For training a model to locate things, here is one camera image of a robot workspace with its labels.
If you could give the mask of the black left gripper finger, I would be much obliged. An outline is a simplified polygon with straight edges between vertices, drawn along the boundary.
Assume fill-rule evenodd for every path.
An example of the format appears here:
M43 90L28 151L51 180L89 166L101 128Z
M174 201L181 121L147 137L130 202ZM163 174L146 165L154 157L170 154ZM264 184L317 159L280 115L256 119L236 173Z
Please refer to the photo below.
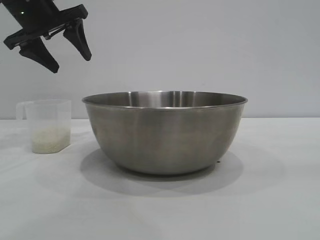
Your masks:
M33 60L52 73L57 73L59 64L47 50L40 37L21 43L19 54L25 58Z
M66 26L63 36L78 50L86 61L91 60L92 53L87 43L82 19L76 19L70 22Z

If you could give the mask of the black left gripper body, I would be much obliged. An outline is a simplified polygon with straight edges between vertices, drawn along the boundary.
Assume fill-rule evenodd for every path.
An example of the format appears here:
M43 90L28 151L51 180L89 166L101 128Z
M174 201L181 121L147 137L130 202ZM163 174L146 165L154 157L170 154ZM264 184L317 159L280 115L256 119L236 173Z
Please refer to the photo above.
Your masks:
M83 4L64 10L58 9L52 0L4 0L3 5L22 27L4 40L10 50L41 36L49 40L76 21L88 17Z

